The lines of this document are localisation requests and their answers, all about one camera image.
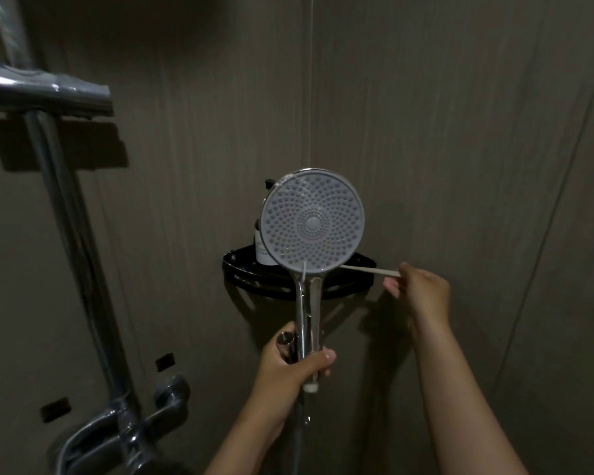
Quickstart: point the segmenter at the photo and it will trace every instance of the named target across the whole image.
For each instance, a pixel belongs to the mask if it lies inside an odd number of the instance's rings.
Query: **fingernail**
[[[336,352],[334,350],[324,347],[324,354],[325,354],[325,358],[328,359],[328,361],[330,361],[330,363],[332,363],[334,360],[336,360]]]

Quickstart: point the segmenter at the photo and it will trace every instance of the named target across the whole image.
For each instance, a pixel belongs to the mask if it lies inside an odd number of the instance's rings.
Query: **bottle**
[[[275,185],[275,180],[271,180],[270,178],[264,180],[264,184],[266,186],[266,190],[270,191],[270,189]],[[255,220],[255,260],[262,265],[276,265],[277,262],[273,260],[273,257],[269,255],[269,252],[266,250],[266,247],[261,241],[260,235],[260,219],[258,218]]]

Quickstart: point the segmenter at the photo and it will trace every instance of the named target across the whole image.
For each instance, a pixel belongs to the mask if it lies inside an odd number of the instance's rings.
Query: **thin stick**
[[[342,269],[366,271],[367,273],[374,273],[376,275],[385,275],[386,277],[400,278],[400,273],[394,270],[369,269],[367,267],[352,267],[350,265],[341,265]]]

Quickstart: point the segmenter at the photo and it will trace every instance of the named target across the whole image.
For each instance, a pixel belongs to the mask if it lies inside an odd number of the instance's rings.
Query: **black corner shelf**
[[[345,263],[355,267],[375,268],[371,258],[355,253]],[[275,265],[262,265],[255,260],[255,245],[230,251],[222,258],[224,279],[255,295],[278,300],[295,300],[295,285],[288,270]],[[336,269],[324,279],[322,298],[340,298],[369,290],[374,275],[362,271]]]

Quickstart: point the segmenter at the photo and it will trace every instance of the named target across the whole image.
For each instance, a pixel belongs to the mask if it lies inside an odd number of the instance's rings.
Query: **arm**
[[[276,346],[277,335],[283,331],[294,331],[294,323],[283,327],[264,347],[251,396],[205,475],[256,474],[270,445],[281,433],[301,384],[336,359],[333,350],[324,348],[288,365]]]
[[[396,298],[407,293],[409,320],[429,429],[442,475],[528,475],[488,406],[448,324],[446,280],[410,265],[387,278]]]

